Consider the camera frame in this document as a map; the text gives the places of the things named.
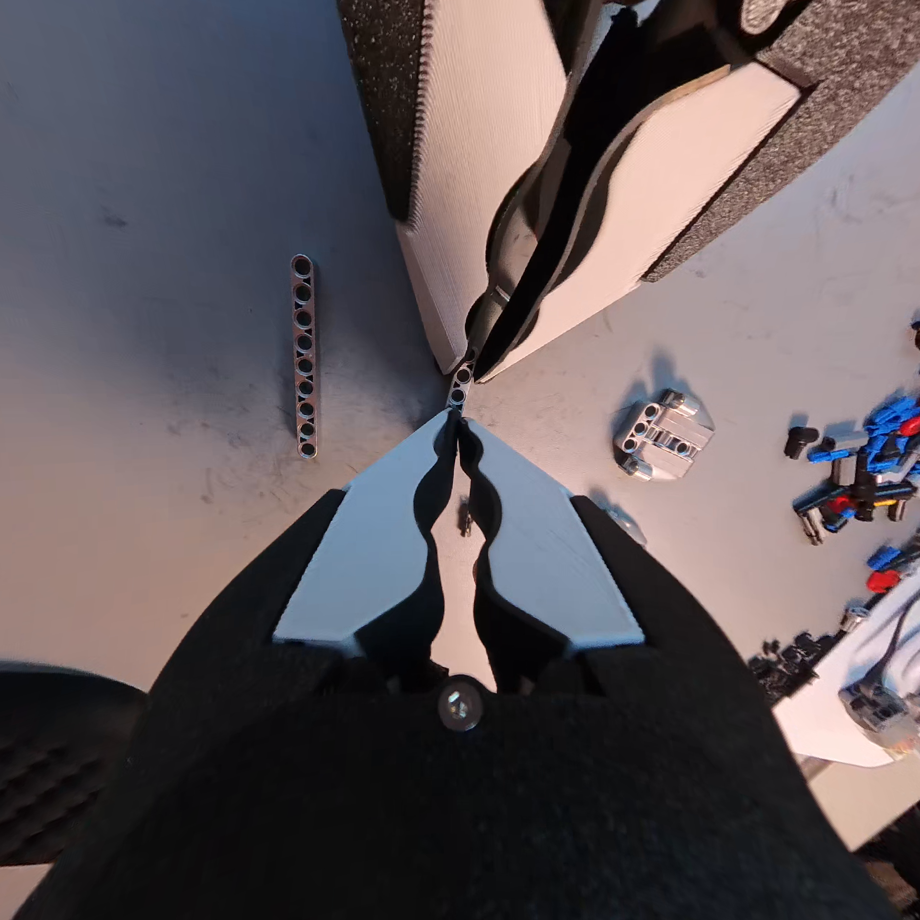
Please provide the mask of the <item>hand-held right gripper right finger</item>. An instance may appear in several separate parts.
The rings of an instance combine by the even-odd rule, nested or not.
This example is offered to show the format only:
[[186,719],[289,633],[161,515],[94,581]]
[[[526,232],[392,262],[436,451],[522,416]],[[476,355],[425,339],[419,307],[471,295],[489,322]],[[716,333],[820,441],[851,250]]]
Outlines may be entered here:
[[457,434],[468,511],[485,539],[474,622],[498,691],[520,692],[587,651],[644,644],[569,489],[475,420]]

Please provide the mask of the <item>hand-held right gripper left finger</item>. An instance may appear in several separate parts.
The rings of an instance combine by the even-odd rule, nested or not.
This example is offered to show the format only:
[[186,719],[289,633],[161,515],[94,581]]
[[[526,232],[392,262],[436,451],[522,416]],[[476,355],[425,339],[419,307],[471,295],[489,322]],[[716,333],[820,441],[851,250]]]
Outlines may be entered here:
[[446,409],[354,477],[272,639],[363,658],[385,676],[428,665],[444,597],[432,528],[454,484]]

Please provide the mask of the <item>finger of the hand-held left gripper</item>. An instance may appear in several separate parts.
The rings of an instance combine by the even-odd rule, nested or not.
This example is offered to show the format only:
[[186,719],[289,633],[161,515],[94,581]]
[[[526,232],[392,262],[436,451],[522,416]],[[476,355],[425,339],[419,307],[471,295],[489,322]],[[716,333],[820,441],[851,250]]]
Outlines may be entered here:
[[613,169],[588,254],[546,295],[523,343],[477,380],[489,381],[634,290],[799,96],[799,86],[747,63],[644,121]]
[[443,374],[466,355],[466,316],[487,290],[492,222],[543,151],[565,87],[543,2],[425,2],[397,238]]

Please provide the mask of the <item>long grey toy beam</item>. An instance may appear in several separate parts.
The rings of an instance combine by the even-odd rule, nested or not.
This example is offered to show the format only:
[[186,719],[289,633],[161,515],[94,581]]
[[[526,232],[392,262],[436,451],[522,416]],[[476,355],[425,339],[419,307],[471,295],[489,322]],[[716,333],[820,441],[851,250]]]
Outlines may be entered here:
[[474,369],[477,360],[477,350],[470,347],[464,358],[458,362],[451,379],[445,408],[458,411],[461,416],[466,407],[466,398],[471,385],[474,383]]
[[316,328],[316,270],[308,256],[291,260],[295,436],[301,458],[316,460],[319,449],[319,371]]

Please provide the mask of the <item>silver toy engine block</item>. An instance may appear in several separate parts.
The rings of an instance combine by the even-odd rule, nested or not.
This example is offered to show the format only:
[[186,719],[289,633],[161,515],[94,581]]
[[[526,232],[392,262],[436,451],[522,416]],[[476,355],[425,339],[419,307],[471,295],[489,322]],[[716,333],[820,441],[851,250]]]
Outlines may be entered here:
[[639,400],[613,439],[617,466],[642,481],[675,481],[686,476],[707,447],[715,428],[696,398],[665,389]]
[[647,547],[648,538],[637,521],[622,507],[609,500],[604,494],[597,492],[590,495],[593,503],[604,511],[617,525],[623,529],[639,546]]

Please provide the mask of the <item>pile of black pins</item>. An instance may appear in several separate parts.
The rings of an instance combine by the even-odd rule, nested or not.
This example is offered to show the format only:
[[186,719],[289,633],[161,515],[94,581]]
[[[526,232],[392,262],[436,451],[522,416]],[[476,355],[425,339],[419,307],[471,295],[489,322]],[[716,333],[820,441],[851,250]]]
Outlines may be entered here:
[[811,684],[817,677],[817,664],[841,638],[841,631],[819,636],[803,631],[785,647],[780,646],[778,639],[765,641],[760,653],[751,657],[746,666],[761,686],[768,705],[775,707]]

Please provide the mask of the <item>white wooden book stand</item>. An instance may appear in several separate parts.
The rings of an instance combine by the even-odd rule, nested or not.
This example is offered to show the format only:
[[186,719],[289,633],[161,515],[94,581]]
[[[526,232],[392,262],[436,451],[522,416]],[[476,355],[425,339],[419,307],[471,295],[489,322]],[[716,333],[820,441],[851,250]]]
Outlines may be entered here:
[[[793,753],[824,761],[875,768],[918,750],[918,573],[902,581],[845,633],[820,661],[811,684],[774,707]],[[880,736],[850,718],[838,692],[860,680],[881,682],[909,704],[915,733]]]

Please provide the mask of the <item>pile of mixed toy pins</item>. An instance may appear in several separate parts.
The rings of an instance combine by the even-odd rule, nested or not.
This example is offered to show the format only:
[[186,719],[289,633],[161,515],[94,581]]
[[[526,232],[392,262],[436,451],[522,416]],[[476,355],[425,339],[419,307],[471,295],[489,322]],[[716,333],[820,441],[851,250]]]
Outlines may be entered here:
[[919,397],[915,389],[874,408],[861,428],[838,435],[797,427],[788,431],[785,454],[807,454],[811,465],[828,466],[828,475],[791,503],[803,535],[822,546],[827,535],[852,522],[872,523],[880,514],[903,520],[918,500]]

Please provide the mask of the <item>grey orange toy motor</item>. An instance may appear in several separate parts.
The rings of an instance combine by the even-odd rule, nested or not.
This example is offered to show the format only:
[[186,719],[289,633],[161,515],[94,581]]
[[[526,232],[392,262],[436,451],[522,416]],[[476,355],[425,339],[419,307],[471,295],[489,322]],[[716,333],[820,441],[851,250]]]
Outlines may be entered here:
[[850,718],[869,734],[916,732],[909,704],[881,682],[857,681],[842,688],[838,698]]

